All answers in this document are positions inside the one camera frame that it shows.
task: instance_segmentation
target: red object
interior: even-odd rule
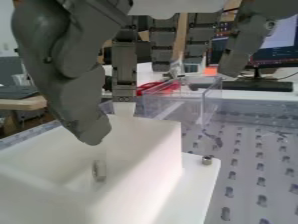
[[[137,87],[137,96],[142,96],[142,91],[161,85],[165,82],[149,82],[141,86]],[[174,90],[177,90],[179,88],[181,84],[179,81],[174,81],[169,86],[166,86],[162,90],[161,93],[163,94],[169,94],[171,93]]]

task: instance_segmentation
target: cable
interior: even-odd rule
[[[296,75],[296,74],[298,74],[298,72],[295,72],[294,74],[291,74],[291,75],[288,75],[288,76],[286,76],[286,77],[283,77],[283,78],[279,78],[279,79],[276,79],[276,80],[287,79],[287,78],[290,78],[291,76],[294,76],[294,75]]]
[[[235,10],[238,10],[239,9],[239,7],[238,8],[233,8],[233,9],[226,9],[226,10],[223,10],[223,13],[225,12],[230,12],[230,11],[235,11]]]

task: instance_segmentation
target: white block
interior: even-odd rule
[[[116,116],[110,122],[96,147],[58,127],[0,152],[5,222],[153,223],[182,173],[179,123]],[[92,163],[104,156],[106,180],[96,183]]]

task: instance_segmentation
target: transparent plastic enclosure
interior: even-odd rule
[[[207,88],[191,91],[190,82],[205,82]],[[222,80],[218,77],[173,79],[143,91],[143,116],[175,120],[185,126],[205,126],[221,106]]]

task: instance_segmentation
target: computer monitor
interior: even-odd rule
[[[207,51],[206,63],[217,66],[231,32],[233,22],[221,22]],[[298,67],[298,16],[278,21],[275,31],[266,37],[246,68]]]

